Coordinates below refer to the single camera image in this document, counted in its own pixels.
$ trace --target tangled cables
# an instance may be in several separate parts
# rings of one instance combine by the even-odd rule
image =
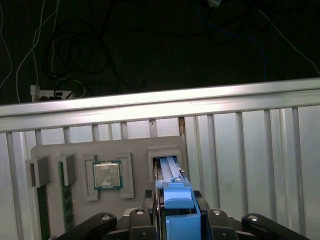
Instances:
[[[99,23],[93,18],[96,26],[78,18],[68,19],[57,25],[44,51],[43,71],[49,78],[68,79],[67,75],[69,73],[76,72],[95,75],[110,67],[115,75],[116,88],[119,88],[119,83],[122,83],[130,90],[136,90],[142,86],[143,83],[138,87],[132,87],[122,80],[109,49],[104,43],[104,36],[108,30],[108,21],[117,3],[119,1],[110,1],[103,23]],[[74,24],[78,24],[81,30],[66,30],[72,28]],[[51,64],[50,53],[54,51],[52,49],[53,41],[57,43],[55,53],[59,63],[58,70],[53,69]]]

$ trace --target metal frame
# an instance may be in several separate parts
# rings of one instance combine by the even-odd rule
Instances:
[[[0,133],[320,104],[320,79],[303,79],[5,105]]]
[[[192,187],[211,207],[234,217],[258,209],[312,239],[320,234],[318,105],[320,78],[0,106],[0,239],[40,239],[25,164],[35,145],[179,134]],[[228,184],[230,197],[220,187]]]

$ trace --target electrical outlet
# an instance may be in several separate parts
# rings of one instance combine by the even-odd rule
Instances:
[[[54,93],[57,98],[60,100],[66,99],[72,91],[54,91],[54,90],[40,90],[39,86],[31,85],[30,92],[32,96],[32,102],[40,102],[41,98],[45,98],[46,100],[54,100]],[[76,96],[75,93],[72,93],[68,99],[73,99]]]
[[[71,93],[71,91],[54,91],[54,90],[40,90],[39,97],[54,97],[54,93],[56,94],[57,97],[60,97],[61,99],[66,99],[66,97]],[[68,99],[72,99],[74,97],[73,94],[71,94]]]

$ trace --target metal rail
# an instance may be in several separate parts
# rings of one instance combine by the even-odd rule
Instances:
[[[320,104],[320,78],[0,107],[0,132]]]

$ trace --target dark background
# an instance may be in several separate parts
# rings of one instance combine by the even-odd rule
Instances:
[[[279,0],[278,7],[299,8],[304,0]],[[43,17],[46,19],[56,8],[55,0],[47,0]],[[91,0],[96,18],[103,22],[108,10],[108,0]],[[40,22],[42,0],[1,0],[4,25],[3,34],[11,52],[13,72],[0,90],[0,104],[17,103],[17,67],[32,47]],[[317,0],[310,0],[303,10],[289,11],[272,16],[279,30],[308,58],[320,67],[320,10]],[[242,1],[222,4],[212,12],[210,23],[218,26],[233,18],[246,7]],[[208,6],[201,4],[203,16]],[[256,22],[265,24],[259,13]],[[89,11],[88,0],[61,0],[58,24],[71,19],[95,22]],[[242,21],[225,30],[235,32]],[[54,16],[42,27],[39,43],[35,48],[39,85],[43,90],[53,90],[58,80],[48,78],[42,69],[45,47],[53,33]],[[115,5],[108,26],[118,29],[147,29],[170,33],[199,33],[206,30],[195,9],[194,0],[124,0]],[[83,31],[81,24],[66,27],[69,31]],[[302,58],[272,27],[257,31],[247,20],[243,34],[252,36],[264,49],[266,81],[279,81],[317,77],[313,66]],[[220,33],[215,38],[225,40]],[[246,38],[239,38],[228,45],[212,43],[206,35],[174,37],[155,33],[108,31],[103,41],[109,49],[114,65],[125,84],[117,85],[113,71],[108,67],[99,74],[69,73],[67,77],[79,79],[89,86],[94,96],[147,92],[169,89],[256,83],[264,81],[263,58],[259,48]],[[59,69],[55,57],[54,66]],[[104,55],[94,49],[90,68],[96,69],[106,62]],[[8,74],[10,64],[3,43],[0,44],[0,81]],[[32,55],[22,65],[18,89],[21,102],[30,102],[30,85],[36,84]],[[61,90],[74,90],[82,94],[75,82],[67,82]]]

